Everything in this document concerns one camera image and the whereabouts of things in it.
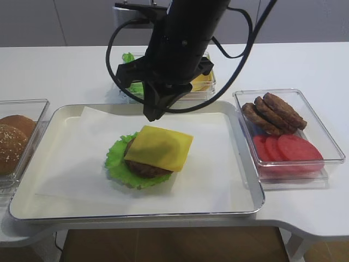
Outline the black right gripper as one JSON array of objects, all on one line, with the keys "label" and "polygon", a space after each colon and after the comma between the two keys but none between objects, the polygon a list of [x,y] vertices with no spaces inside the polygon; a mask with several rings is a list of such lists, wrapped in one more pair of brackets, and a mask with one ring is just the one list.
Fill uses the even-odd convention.
[{"label": "black right gripper", "polygon": [[120,88],[145,82],[143,114],[150,122],[191,92],[191,80],[210,72],[213,65],[202,56],[228,5],[229,1],[172,1],[168,8],[115,4],[141,13],[131,24],[154,25],[145,55],[119,65],[115,76]]}]

